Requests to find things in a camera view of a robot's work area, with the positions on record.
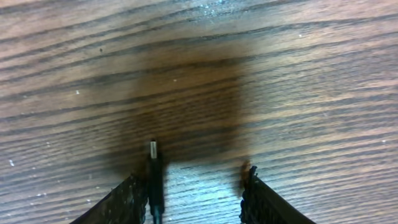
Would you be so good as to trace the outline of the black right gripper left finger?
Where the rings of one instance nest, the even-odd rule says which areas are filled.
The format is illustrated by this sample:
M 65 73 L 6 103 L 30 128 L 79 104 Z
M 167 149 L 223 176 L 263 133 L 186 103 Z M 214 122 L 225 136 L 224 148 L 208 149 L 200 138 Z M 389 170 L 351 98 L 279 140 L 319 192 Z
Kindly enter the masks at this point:
M 130 175 L 71 224 L 143 224 L 147 202 L 147 182 Z

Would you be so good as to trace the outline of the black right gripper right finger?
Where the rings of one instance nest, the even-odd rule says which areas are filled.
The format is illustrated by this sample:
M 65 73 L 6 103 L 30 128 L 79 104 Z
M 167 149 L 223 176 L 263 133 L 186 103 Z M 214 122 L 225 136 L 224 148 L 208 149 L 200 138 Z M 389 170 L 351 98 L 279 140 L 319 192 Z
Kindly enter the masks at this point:
M 241 201 L 241 223 L 245 224 L 315 224 L 263 182 L 256 166 L 248 170 Z

